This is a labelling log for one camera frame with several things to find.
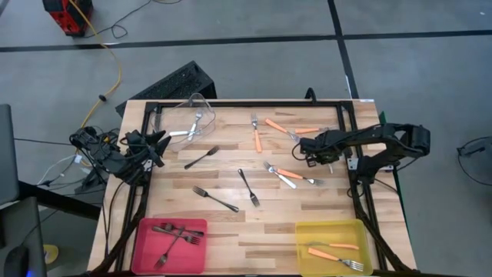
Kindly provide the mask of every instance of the black floor line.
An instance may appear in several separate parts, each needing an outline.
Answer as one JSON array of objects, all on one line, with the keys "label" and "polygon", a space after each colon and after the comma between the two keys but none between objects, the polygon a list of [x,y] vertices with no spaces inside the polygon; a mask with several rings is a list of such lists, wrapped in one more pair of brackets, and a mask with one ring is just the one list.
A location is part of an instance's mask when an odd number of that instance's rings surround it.
[{"label": "black floor line", "polygon": [[[265,42],[319,42],[336,39],[366,40],[388,38],[445,38],[463,36],[492,35],[492,30],[474,31],[447,31],[447,32],[410,32],[410,33],[385,33],[385,34],[359,34],[359,35],[286,35],[250,38],[204,38],[175,41],[154,42],[122,42],[108,45],[109,48],[145,48],[145,47],[170,47],[191,45],[232,45],[241,43],[265,43]],[[85,45],[38,45],[38,46],[5,46],[0,47],[1,52],[36,52],[36,51],[63,51],[63,50],[90,50],[102,49],[99,44]]]},{"label": "black floor line", "polygon": [[10,0],[3,0],[2,3],[0,3],[0,15],[2,15],[3,11],[7,7],[8,1]]},{"label": "black floor line", "polygon": [[[155,42],[122,42],[108,44],[109,48],[145,48],[145,47],[168,47],[168,46],[192,46],[192,45],[231,45],[251,44],[265,42],[319,42],[334,40],[335,35],[283,35],[251,38],[206,38],[175,41]],[[35,52],[35,51],[61,51],[61,50],[87,50],[102,49],[99,44],[85,45],[46,45],[46,46],[19,46],[0,47],[0,52]]]},{"label": "black floor line", "polygon": [[352,98],[359,98],[359,92],[355,85],[354,72],[352,71],[351,60],[348,58],[347,46],[343,32],[341,31],[340,19],[338,18],[337,7],[334,0],[328,0],[328,6],[330,8],[331,20],[333,20],[333,26],[335,29],[335,35],[338,43],[338,49],[340,51],[341,62],[344,66],[345,77],[347,79],[348,91]]},{"label": "black floor line", "polygon": [[446,38],[473,35],[492,35],[492,30],[444,31],[444,32],[407,32],[385,34],[344,35],[345,40],[386,39],[386,38]]}]

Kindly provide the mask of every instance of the yellow object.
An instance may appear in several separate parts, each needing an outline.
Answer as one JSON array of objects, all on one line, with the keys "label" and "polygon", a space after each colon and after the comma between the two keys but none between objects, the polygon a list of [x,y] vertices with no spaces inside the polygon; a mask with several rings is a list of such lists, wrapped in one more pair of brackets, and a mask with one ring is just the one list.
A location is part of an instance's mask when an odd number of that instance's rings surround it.
[{"label": "yellow object", "polygon": [[[92,26],[92,24],[90,23],[90,21],[87,19],[87,17],[85,17],[84,13],[81,11],[81,9],[77,6],[77,4],[75,4],[73,2],[73,0],[68,0],[70,2],[70,4],[72,4],[74,6],[74,8],[77,10],[77,12],[79,13],[79,15],[84,19],[85,23],[87,23],[87,25],[89,26],[89,28],[94,32],[94,36],[96,37],[96,39],[98,40],[98,43],[99,45],[101,45],[102,48],[106,48],[110,53],[111,55],[113,56],[113,58],[115,59],[116,61],[116,64],[118,65],[118,80],[116,81],[116,83],[104,94],[104,96],[107,98],[121,83],[121,63],[119,61],[119,59],[116,57],[116,55],[114,54],[114,52],[104,44],[104,42],[102,41],[102,38],[101,36],[95,31],[95,28],[94,26]],[[91,115],[92,113],[94,113],[94,110],[96,110],[96,108],[98,107],[98,105],[101,104],[101,99],[99,99],[91,108],[91,110],[89,111],[89,113],[87,114],[87,116],[85,116],[84,118],[84,121],[82,122],[82,125],[81,125],[81,128],[83,128],[85,126],[85,124],[87,124],[87,121],[91,118]],[[81,161],[81,163],[85,166],[91,166],[89,164],[86,164],[84,161]]]},{"label": "yellow object", "polygon": [[[295,239],[298,252],[298,266],[302,276],[349,276],[372,274],[372,263],[367,247],[364,224],[359,219],[330,222],[298,222],[295,225]],[[330,261],[309,254],[309,242],[326,244],[350,244],[359,250],[316,245],[315,248],[340,259],[351,259],[364,264],[364,271],[358,272],[341,262]]]},{"label": "yellow object", "polygon": [[56,245],[43,245],[43,249],[45,250],[46,265],[53,263],[58,258],[59,250]]}]

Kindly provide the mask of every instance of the black plastic crate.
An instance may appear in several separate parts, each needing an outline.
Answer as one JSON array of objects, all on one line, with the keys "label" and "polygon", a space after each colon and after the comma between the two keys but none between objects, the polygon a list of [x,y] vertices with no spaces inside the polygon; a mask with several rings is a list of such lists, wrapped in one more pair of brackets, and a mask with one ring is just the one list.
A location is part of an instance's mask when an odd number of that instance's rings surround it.
[{"label": "black plastic crate", "polygon": [[[214,81],[208,77],[196,62],[192,61],[149,86],[132,99],[188,99],[200,93],[206,99],[217,99]],[[116,112],[123,117],[126,101],[116,106]]]}]

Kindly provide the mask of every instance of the gray floor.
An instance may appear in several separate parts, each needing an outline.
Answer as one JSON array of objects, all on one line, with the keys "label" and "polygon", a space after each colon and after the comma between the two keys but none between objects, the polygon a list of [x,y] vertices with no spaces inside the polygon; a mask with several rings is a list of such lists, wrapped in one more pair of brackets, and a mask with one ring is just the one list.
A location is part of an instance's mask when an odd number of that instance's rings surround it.
[{"label": "gray floor", "polygon": [[[104,28],[145,2],[94,0],[92,21]],[[490,29],[492,23],[487,0],[335,2],[345,34],[468,31]],[[108,32],[106,42],[334,34],[327,2],[321,0],[151,3],[122,24],[129,35],[116,40]],[[94,40],[65,37],[40,1],[11,0],[0,15],[0,47],[86,43]],[[400,173],[419,269],[488,275],[492,188],[467,179],[457,164],[456,147],[490,134],[485,127],[492,123],[492,38],[346,43],[360,97],[374,98],[390,122],[422,124],[432,132],[431,154]],[[121,48],[115,53],[123,67],[122,83],[89,122],[103,129],[121,123],[114,112],[117,104],[191,60],[214,79],[219,98],[300,98],[309,86],[319,98],[349,96],[335,41]],[[103,50],[0,53],[0,102],[12,106],[19,138],[66,142],[115,78],[115,64]],[[37,182],[47,167],[73,153],[70,147],[30,142],[16,142],[16,148],[19,178],[26,182]],[[490,161],[478,156],[464,164],[492,180],[490,170],[480,167]],[[66,179],[82,174],[75,166]],[[101,195],[81,199],[96,203]],[[59,224],[73,229],[61,234]],[[59,245],[63,253],[50,275],[83,271],[94,231],[94,222],[63,213],[49,219],[43,225],[45,242]]]}]

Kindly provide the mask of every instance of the yellow cable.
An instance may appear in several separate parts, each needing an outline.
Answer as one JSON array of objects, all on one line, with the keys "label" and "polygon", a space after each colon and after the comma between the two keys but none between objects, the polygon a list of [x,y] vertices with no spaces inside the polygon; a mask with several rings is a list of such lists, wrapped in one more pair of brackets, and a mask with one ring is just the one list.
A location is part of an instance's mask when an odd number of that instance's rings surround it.
[{"label": "yellow cable", "polygon": [[[85,17],[84,13],[81,11],[81,9],[73,2],[73,0],[68,0],[70,2],[70,4],[72,4],[74,6],[74,8],[77,10],[77,12],[79,13],[79,15],[84,19],[85,23],[87,23],[87,25],[89,26],[89,28],[91,28],[91,30],[94,32],[94,35],[96,37],[96,39],[98,40],[98,43],[99,45],[101,45],[102,48],[106,48],[110,53],[111,55],[113,56],[113,58],[115,59],[116,61],[116,64],[118,65],[118,80],[116,81],[116,83],[104,94],[104,97],[106,96],[109,96],[121,83],[121,63],[119,61],[119,59],[116,57],[116,55],[114,54],[114,52],[104,44],[104,42],[102,41],[102,38],[101,36],[95,31],[95,28],[94,26],[92,26],[92,24],[90,23],[90,21],[87,19],[87,17]],[[96,110],[96,108],[99,106],[99,104],[101,103],[101,99],[99,99],[91,108],[91,110],[89,111],[89,113],[87,114],[87,116],[85,116],[84,118],[84,121],[82,122],[82,125],[81,125],[81,128],[84,128],[85,124],[87,124],[87,121],[91,118],[92,116],[92,113],[94,113],[94,111]],[[84,163],[83,161],[81,161],[83,165],[85,166],[91,166],[87,163]]]}]

